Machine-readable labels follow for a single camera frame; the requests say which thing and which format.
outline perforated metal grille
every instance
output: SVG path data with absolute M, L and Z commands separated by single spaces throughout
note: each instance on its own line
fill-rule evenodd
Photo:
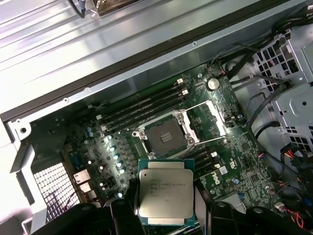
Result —
M 286 127 L 288 133 L 298 133 L 294 126 Z
M 290 141 L 296 144 L 303 151 L 311 152 L 309 142 L 305 137 L 290 136 Z
M 282 46 L 277 47 L 275 41 L 257 53 L 257 65 L 263 76 L 282 78 L 299 71 L 288 41 L 285 37 L 281 37 L 279 41 L 282 42 Z M 269 81 L 265 83 L 270 93 L 278 87 L 277 83 Z
M 72 207 L 80 203 L 63 163 L 40 171 L 34 177 L 47 204 L 47 222 L 60 216 L 65 206 Z

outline capacitor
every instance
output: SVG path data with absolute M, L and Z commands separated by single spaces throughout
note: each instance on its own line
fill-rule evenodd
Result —
M 233 179 L 233 183 L 238 185 L 240 183 L 240 181 L 238 179 Z
M 220 82 L 216 78 L 211 78 L 206 82 L 206 88 L 209 91 L 215 91 L 220 87 Z
M 122 161 L 119 161 L 119 162 L 116 163 L 116 166 L 117 166 L 117 167 L 121 167 L 122 164 L 123 164 L 123 162 L 122 162 Z
M 114 160 L 117 160 L 118 158 L 119 158 L 119 154 L 118 153 L 113 155 L 113 159 Z
M 113 152 L 115 149 L 116 149 L 115 146 L 111 146 L 111 147 L 110 147 L 110 151 L 111 151 L 111 152 Z
M 125 173 L 125 168 L 120 168 L 119 173 L 120 174 L 124 174 Z

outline black cable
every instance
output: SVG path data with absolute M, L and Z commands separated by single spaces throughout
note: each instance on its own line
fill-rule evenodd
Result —
M 282 165 L 282 172 L 280 173 L 280 176 L 278 176 L 278 179 L 281 179 L 283 176 L 284 176 L 284 174 L 285 174 L 285 158 L 286 158 L 286 155 L 284 154 L 284 153 L 281 153 L 280 154 L 280 161 L 283 163 L 283 165 Z
M 272 28 L 272 31 L 270 34 L 265 36 L 261 41 L 255 43 L 251 47 L 262 49 L 265 46 L 267 46 L 270 42 L 274 40 L 274 37 L 277 34 L 284 33 L 287 29 L 295 27 L 295 26 L 301 26 L 301 25 L 307 25 L 312 24 L 313 16 L 303 16 L 302 18 L 286 18 L 284 21 L 279 21 L 274 25 Z M 250 60 L 250 58 L 254 55 L 254 52 L 248 52 L 243 56 L 243 58 L 227 73 L 228 79 L 232 79 L 242 68 L 243 66 Z
M 266 76 L 262 76 L 262 75 L 254 75 L 253 77 L 244 77 L 242 79 L 239 79 L 237 81 L 233 81 L 233 82 L 230 82 L 231 85 L 236 85 L 236 84 L 239 84 L 239 83 L 243 83 L 243 82 L 246 82 L 246 81 L 249 81 L 249 80 L 252 80 L 254 79 L 255 81 L 257 79 L 263 79 L 263 80 L 266 80 L 266 81 L 269 81 L 269 82 L 273 82 L 273 83 L 282 83 L 283 81 L 281 79 L 277 79 L 277 78 L 273 78 L 273 77 L 266 77 Z
M 80 0 L 78 1 L 80 7 L 81 7 L 81 12 L 78 10 L 77 6 L 75 5 L 75 3 L 73 2 L 73 0 L 68 0 L 69 4 L 71 5 L 71 7 L 74 9 L 74 11 L 76 12 L 76 14 L 80 17 L 80 18 L 85 18 L 85 0 Z
M 298 173 L 296 171 L 294 171 L 293 169 L 291 169 L 289 166 L 284 165 L 280 160 L 278 160 L 277 158 L 275 158 L 273 155 L 271 155 L 262 145 L 261 143 L 255 138 L 251 128 L 247 129 L 248 134 L 250 134 L 250 136 L 253 138 L 254 142 L 256 143 L 256 145 L 258 146 L 258 148 L 260 149 L 261 152 L 265 153 L 267 157 L 271 158 L 274 162 L 278 163 L 281 166 L 284 166 L 288 171 L 290 171 L 291 173 L 293 173 L 294 175 L 298 175 Z
M 252 124 L 258 117 L 258 115 L 261 113 L 261 111 L 273 100 L 275 99 L 278 95 L 280 95 L 281 92 L 284 91 L 286 88 L 285 84 L 281 84 L 273 93 L 271 93 L 261 104 L 260 106 L 255 110 L 254 114 L 252 115 L 252 118 L 250 119 L 249 122 L 249 128 L 252 127 Z
M 266 95 L 265 95 L 264 92 L 259 92 L 259 93 L 255 94 L 255 95 L 253 95 L 253 96 L 249 99 L 248 104 L 246 105 L 246 113 L 247 113 L 247 111 L 248 111 L 248 108 L 249 108 L 249 105 L 250 105 L 251 101 L 252 101 L 254 98 L 256 98 L 256 97 L 258 97 L 258 96 L 260 96 L 260 95 L 262 95 L 263 98 L 266 99 Z
M 265 131 L 266 129 L 270 127 L 279 127 L 279 126 L 280 126 L 280 123 L 278 121 L 271 121 L 265 124 L 264 126 L 262 126 L 262 128 L 256 133 L 255 138 L 258 139 L 261 133 Z

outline integrated circuit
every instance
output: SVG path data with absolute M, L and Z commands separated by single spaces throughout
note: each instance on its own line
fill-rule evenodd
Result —
M 251 175 L 251 180 L 252 180 L 253 182 L 258 181 L 258 180 L 259 180 L 258 175 L 257 175 L 257 174 Z
M 187 140 L 176 118 L 146 130 L 146 135 L 151 151 L 156 156 L 162 156 L 187 145 Z
M 243 151 L 246 151 L 249 148 L 249 144 L 248 143 L 243 143 L 241 145 L 241 148 L 243 149 Z

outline wire bundle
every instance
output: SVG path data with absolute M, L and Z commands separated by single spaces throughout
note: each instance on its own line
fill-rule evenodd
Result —
M 251 45 L 250 47 L 261 50 L 262 48 L 270 44 L 274 40 L 274 37 L 276 35 L 281 34 L 281 33 L 286 33 L 286 30 L 292 27 L 312 24 L 313 16 L 308 15 L 307 13 L 308 11 L 306 10 L 304 14 L 301 13 L 299 14 L 299 16 L 293 16 L 293 17 L 282 19 L 281 21 L 277 22 L 272 27 L 272 30 L 269 34 L 267 34 L 263 39 Z M 249 50 L 248 53 L 244 54 L 241 60 L 227 73 L 228 79 L 229 80 L 232 79 L 243 68 L 243 66 L 251 59 L 251 57 L 254 54 L 255 54 L 255 51 L 252 51 L 252 50 Z
M 302 216 L 300 215 L 299 212 L 297 211 L 292 211 L 286 207 L 282 207 L 281 209 L 279 209 L 279 211 L 281 212 L 289 212 L 291 214 L 291 219 L 293 220 L 294 223 L 297 223 L 297 225 L 303 229 L 304 228 L 304 220 L 302 218 Z

